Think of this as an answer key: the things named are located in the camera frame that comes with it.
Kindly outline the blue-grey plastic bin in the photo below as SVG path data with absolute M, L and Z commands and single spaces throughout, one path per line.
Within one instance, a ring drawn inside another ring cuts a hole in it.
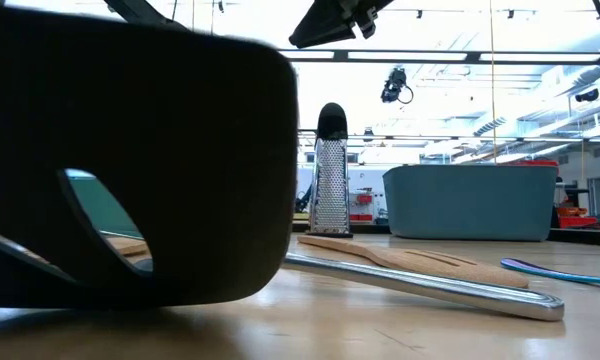
M 543 241 L 558 175 L 547 165 L 405 165 L 383 175 L 390 232 L 433 240 Z

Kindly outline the red plastic container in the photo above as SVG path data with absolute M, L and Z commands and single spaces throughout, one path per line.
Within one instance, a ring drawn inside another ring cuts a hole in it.
M 546 167 L 558 167 L 559 164 L 552 160 L 516 160 L 503 163 L 502 165 L 507 166 L 546 166 Z

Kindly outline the wooden slotted spatula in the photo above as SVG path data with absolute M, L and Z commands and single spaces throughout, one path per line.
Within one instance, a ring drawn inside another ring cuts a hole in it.
M 391 270 L 454 278 L 478 283 L 528 288 L 529 280 L 514 271 L 446 253 L 366 245 L 348 239 L 299 235 L 297 241 L 366 258 Z

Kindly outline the black table frame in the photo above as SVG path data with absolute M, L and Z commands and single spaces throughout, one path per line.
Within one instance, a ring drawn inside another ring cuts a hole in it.
M 600 246 L 600 230 L 552 228 L 547 241 Z

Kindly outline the black slotted turner steel handle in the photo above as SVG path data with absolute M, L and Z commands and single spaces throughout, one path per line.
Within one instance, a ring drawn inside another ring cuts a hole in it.
M 272 48 L 0 6 L 0 307 L 258 292 L 288 247 L 297 115 Z M 67 169 L 95 175 L 142 238 L 97 230 Z

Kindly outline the black overhead frame bar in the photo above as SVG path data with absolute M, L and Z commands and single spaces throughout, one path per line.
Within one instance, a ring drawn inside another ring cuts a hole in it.
M 600 66 L 595 52 L 485 52 L 398 50 L 280 50 L 293 62 L 449 64 L 449 65 L 574 65 Z

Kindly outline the green plastic bin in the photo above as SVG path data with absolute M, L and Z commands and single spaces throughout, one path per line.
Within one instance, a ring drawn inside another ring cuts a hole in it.
M 97 230 L 142 238 L 125 209 L 95 175 L 78 169 L 67 169 L 65 173 L 80 205 Z

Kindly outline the iridescent spoon with blue handle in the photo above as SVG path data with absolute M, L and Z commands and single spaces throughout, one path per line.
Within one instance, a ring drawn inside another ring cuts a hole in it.
M 581 274 L 573 274 L 567 272 L 561 272 L 557 270 L 552 270 L 544 267 L 540 267 L 522 260 L 513 259 L 513 258 L 502 258 L 500 260 L 500 265 L 503 268 L 509 270 L 515 270 L 527 274 L 543 276 L 548 278 L 554 278 L 564 281 L 571 282 L 580 282 L 580 283 L 588 283 L 588 284 L 600 284 L 599 276 L 591 276 L 591 275 L 581 275 Z

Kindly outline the long metal utensil handle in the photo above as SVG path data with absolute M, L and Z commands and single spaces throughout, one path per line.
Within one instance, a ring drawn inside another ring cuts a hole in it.
M 390 270 L 294 253 L 285 256 L 282 267 L 528 319 L 556 322 L 563 319 L 565 312 L 564 301 L 555 296 L 514 287 Z

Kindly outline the red crate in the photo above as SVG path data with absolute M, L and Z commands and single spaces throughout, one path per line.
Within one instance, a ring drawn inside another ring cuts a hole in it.
M 563 229 L 573 228 L 599 228 L 596 217 L 565 216 L 559 218 L 559 225 Z

